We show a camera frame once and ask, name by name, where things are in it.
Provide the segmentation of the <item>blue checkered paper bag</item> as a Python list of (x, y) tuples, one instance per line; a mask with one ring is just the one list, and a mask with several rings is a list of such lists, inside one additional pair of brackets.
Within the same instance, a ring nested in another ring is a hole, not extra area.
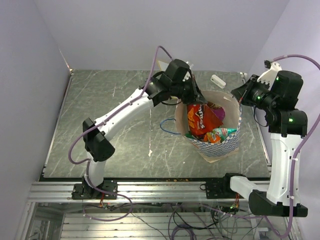
[(182, 136), (209, 163), (234, 155), (239, 150), (242, 108), (229, 93), (202, 92), (207, 104), (178, 104), (174, 135)]

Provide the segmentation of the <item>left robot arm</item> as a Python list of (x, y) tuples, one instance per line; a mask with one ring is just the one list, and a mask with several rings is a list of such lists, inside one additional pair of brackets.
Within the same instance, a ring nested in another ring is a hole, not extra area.
[(111, 140), (131, 119), (170, 97), (185, 105), (206, 103), (190, 65), (180, 59), (172, 60), (164, 71), (152, 73), (124, 102), (104, 116), (83, 121), (80, 138), (84, 141), (87, 157), (83, 162), (87, 165), (82, 182), (73, 187), (72, 199), (116, 199), (117, 184), (104, 179), (106, 162), (115, 153)]

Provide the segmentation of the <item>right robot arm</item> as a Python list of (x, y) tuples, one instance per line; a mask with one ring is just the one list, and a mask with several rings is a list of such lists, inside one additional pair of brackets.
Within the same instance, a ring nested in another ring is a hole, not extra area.
[(231, 94), (243, 106), (265, 112), (272, 146), (271, 176), (263, 189), (241, 173), (226, 173), (205, 183), (208, 199), (240, 195), (254, 215), (305, 218), (308, 208), (299, 194), (299, 145), (307, 138), (308, 117), (295, 108), (303, 86), (302, 77), (292, 71), (270, 70), (252, 75)]

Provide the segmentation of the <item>purple candy bag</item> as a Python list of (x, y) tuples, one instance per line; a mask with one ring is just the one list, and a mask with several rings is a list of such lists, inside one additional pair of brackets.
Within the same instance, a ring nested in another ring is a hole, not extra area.
[(212, 103), (210, 101), (207, 105), (220, 121), (223, 121), (225, 119), (226, 113), (222, 106)]

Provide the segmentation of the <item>teal Fox's candy bag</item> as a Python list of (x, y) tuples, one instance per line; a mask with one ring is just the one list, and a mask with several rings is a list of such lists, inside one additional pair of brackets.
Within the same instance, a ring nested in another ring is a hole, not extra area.
[(213, 135), (216, 138), (217, 143), (222, 143), (226, 138), (233, 133), (236, 133), (236, 128), (215, 128), (212, 130)]

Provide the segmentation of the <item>white eraser block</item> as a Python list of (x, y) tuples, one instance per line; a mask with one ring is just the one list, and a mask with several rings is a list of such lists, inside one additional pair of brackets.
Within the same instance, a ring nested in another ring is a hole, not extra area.
[(211, 76), (210, 81), (221, 89), (224, 89), (226, 87), (226, 82), (215, 74)]

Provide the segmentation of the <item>green snack packet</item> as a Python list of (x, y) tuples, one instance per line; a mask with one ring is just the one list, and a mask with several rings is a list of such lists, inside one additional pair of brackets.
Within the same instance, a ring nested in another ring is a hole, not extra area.
[(185, 136), (189, 139), (197, 140), (197, 138), (189, 131), (185, 134)]

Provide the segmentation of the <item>orange snack packet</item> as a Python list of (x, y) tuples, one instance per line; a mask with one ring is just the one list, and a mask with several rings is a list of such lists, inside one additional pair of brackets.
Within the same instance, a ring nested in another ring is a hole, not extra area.
[(211, 143), (211, 144), (218, 144), (221, 143), (221, 137), (218, 133), (216, 132), (207, 132), (204, 137), (203, 141), (206, 143)]

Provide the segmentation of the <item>small yellow-framed whiteboard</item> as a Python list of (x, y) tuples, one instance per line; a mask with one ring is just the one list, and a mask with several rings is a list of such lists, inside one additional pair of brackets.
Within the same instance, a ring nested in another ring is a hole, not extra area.
[(169, 63), (158, 60), (158, 59), (156, 60), (156, 62), (157, 62), (157, 65), (158, 65), (160, 71), (162, 71), (162, 72), (164, 72), (169, 66)]

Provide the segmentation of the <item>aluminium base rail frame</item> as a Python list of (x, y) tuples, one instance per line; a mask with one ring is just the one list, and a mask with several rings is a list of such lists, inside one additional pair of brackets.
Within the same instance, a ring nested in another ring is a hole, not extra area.
[(256, 217), (220, 178), (109, 178), (113, 195), (88, 198), (79, 178), (31, 185), (18, 240), (289, 240), (286, 217)]

